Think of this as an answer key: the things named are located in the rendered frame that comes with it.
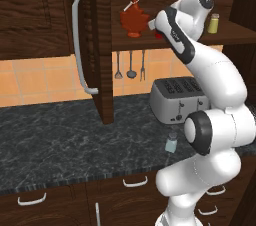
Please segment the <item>clear grey-capped shaker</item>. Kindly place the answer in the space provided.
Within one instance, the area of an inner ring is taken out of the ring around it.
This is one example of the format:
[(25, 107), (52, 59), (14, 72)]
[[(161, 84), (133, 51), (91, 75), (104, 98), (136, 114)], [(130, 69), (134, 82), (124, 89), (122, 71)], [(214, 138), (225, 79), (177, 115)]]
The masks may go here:
[(167, 152), (174, 153), (176, 151), (176, 148), (177, 148), (177, 133), (170, 132), (166, 140), (165, 150)]

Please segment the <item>dark wood drawer front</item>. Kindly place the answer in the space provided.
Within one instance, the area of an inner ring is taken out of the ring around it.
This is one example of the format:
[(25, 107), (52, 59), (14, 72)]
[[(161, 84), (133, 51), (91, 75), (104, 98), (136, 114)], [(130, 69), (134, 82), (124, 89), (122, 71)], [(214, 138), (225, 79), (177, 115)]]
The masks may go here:
[[(43, 203), (19, 206), (41, 198)], [(0, 226), (91, 226), (83, 183), (0, 196)]]
[[(156, 187), (156, 170), (119, 176), (109, 179), (100, 179), (86, 183), (87, 195), (89, 198), (103, 198), (112, 197), (117, 194), (124, 194), (129, 197), (148, 196), (166, 202), (167, 197), (160, 194)], [(126, 188), (122, 180), (125, 179), (127, 183), (140, 182), (148, 177), (148, 183), (142, 187)]]
[[(195, 211), (196, 217), (203, 226), (229, 226), (255, 169), (256, 156), (242, 157), (240, 173), (224, 185), (226, 188), (224, 194), (218, 196), (204, 194), (198, 201)], [(202, 211), (211, 211), (215, 206), (217, 206), (218, 212), (214, 215), (202, 216), (198, 212), (198, 208)]]

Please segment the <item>hanging grey spatula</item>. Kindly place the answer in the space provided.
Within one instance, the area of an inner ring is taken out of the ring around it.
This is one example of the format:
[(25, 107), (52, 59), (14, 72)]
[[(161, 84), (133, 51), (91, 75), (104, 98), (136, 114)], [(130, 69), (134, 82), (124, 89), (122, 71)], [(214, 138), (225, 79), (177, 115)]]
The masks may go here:
[(115, 79), (122, 79), (123, 75), (120, 71), (120, 51), (116, 51), (116, 56), (117, 56), (117, 71), (114, 75)]

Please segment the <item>hanging grey fork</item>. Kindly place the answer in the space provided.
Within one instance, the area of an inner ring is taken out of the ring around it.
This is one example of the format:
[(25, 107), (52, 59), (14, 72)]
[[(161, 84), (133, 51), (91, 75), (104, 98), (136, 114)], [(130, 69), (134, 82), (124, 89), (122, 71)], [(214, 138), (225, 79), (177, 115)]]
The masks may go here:
[(145, 50), (142, 50), (142, 64), (140, 69), (140, 81), (145, 81)]

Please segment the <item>dark wood cabinet shelf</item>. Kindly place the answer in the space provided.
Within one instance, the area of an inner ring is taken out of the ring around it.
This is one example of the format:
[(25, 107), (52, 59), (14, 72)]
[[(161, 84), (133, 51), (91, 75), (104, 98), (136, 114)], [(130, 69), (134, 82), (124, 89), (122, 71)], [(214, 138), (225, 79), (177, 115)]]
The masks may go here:
[[(223, 18), (219, 20), (216, 34), (204, 30), (199, 42), (205, 45), (233, 45), (256, 43), (256, 32)], [(112, 50), (148, 50), (169, 48), (164, 38), (157, 39), (149, 29), (139, 38), (130, 38), (119, 25), (112, 26)]]

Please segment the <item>silver four-slot toaster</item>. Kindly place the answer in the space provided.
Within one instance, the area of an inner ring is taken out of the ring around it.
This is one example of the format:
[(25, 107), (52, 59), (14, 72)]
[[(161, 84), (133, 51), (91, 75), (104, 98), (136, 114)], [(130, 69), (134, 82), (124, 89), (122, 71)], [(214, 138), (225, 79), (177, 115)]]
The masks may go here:
[(150, 92), (150, 107), (163, 124), (181, 124), (199, 110), (208, 110), (210, 102), (194, 77), (156, 79)]

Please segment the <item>hanging grey ladle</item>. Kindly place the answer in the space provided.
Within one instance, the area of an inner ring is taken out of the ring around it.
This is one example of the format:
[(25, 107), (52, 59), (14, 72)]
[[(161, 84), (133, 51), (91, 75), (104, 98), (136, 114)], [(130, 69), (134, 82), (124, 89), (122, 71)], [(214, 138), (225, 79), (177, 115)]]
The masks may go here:
[(132, 69), (132, 50), (129, 51), (129, 58), (130, 58), (130, 68), (127, 71), (126, 75), (130, 79), (134, 79), (137, 76), (137, 72)]

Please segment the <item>dark wood cabinet door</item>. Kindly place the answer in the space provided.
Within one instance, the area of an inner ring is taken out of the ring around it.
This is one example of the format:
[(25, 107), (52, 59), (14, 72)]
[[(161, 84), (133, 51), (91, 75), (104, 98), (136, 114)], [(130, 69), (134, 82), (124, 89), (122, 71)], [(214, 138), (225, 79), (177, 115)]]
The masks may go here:
[(104, 124), (114, 121), (112, 82), (111, 0), (91, 0), (94, 81), (98, 94), (93, 96)]
[[(229, 19), (256, 32), (256, 0), (233, 0)], [(245, 81), (247, 102), (256, 104), (256, 41), (252, 44), (225, 45), (223, 53), (231, 59)]]
[(72, 52), (70, 0), (0, 0), (0, 60)]

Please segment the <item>yellow shaker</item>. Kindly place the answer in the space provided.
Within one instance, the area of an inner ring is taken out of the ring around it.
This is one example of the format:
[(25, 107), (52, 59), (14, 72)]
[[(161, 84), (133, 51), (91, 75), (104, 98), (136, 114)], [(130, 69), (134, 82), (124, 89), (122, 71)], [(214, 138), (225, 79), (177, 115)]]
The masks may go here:
[(207, 29), (207, 32), (210, 34), (216, 34), (218, 31), (218, 24), (219, 24), (219, 14), (218, 13), (213, 13), (211, 15), (211, 19), (209, 22), (209, 26)]

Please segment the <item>maple leaf syrup bottle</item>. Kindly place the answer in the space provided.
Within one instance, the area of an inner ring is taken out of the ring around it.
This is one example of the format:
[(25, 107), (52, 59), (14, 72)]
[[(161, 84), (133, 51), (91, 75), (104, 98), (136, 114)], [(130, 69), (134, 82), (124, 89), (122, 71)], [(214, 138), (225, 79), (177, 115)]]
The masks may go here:
[(120, 22), (130, 38), (139, 38), (147, 28), (150, 18), (139, 6), (140, 0), (130, 0), (129, 4), (120, 12)]

